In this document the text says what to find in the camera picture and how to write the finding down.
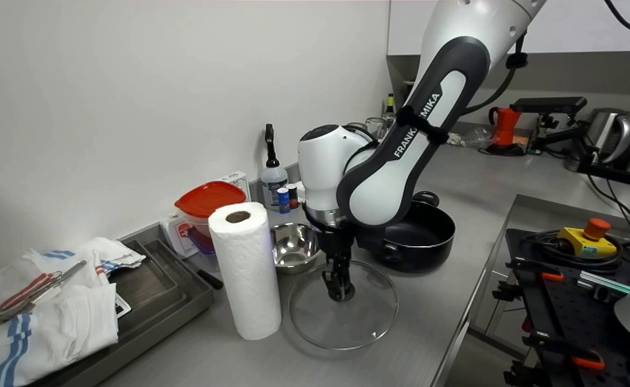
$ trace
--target cloth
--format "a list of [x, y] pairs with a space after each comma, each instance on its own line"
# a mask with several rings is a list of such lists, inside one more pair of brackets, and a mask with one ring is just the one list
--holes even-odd
[[28, 384], [118, 341], [117, 284], [107, 274], [140, 266], [145, 256], [118, 240], [93, 238], [70, 249], [30, 252], [0, 268], [0, 304], [42, 274], [86, 265], [30, 312], [0, 324], [0, 387]]

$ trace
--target spray bottle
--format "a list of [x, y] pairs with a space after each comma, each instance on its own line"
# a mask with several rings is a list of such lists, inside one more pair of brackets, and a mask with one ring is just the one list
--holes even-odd
[[262, 201], [265, 201], [265, 206], [277, 209], [277, 190], [286, 188], [288, 173], [286, 167], [279, 166], [275, 158], [274, 125], [267, 125], [265, 144], [267, 144], [269, 158], [265, 167], [260, 169]]

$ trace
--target glass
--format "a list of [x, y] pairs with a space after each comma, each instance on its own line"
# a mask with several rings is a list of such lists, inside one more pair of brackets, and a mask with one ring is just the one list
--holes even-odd
[[464, 146], [482, 151], [490, 146], [490, 132], [487, 127], [476, 127], [466, 132], [462, 139]]
[[364, 262], [350, 262], [355, 296], [333, 301], [323, 268], [308, 274], [288, 304], [297, 333], [317, 348], [358, 351], [379, 341], [396, 322], [401, 301], [394, 281]]

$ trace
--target bottle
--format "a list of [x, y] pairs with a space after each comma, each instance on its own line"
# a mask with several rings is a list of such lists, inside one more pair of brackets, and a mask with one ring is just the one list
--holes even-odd
[[279, 212], [291, 212], [291, 196], [288, 196], [288, 188], [279, 188], [279, 190], [277, 190], [277, 211], [279, 211]]
[[275, 158], [274, 125], [267, 125], [265, 144], [269, 158], [265, 167], [260, 169], [262, 201], [267, 209], [277, 209], [277, 190], [286, 184], [288, 173], [279, 166]]
[[383, 115], [380, 115], [380, 118], [379, 118], [379, 125], [377, 125], [377, 130], [372, 132], [372, 135], [375, 135], [377, 139], [383, 139], [386, 133], [396, 125], [396, 115], [398, 115], [398, 109], [396, 109], [396, 95], [389, 93], [389, 95], [386, 96]]

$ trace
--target black frying pan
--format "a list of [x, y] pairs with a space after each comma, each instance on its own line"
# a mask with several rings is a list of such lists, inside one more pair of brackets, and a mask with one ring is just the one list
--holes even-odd
[[398, 223], [359, 231], [358, 244], [380, 265], [404, 274], [431, 270], [450, 256], [457, 223], [438, 209], [438, 196], [420, 191]]

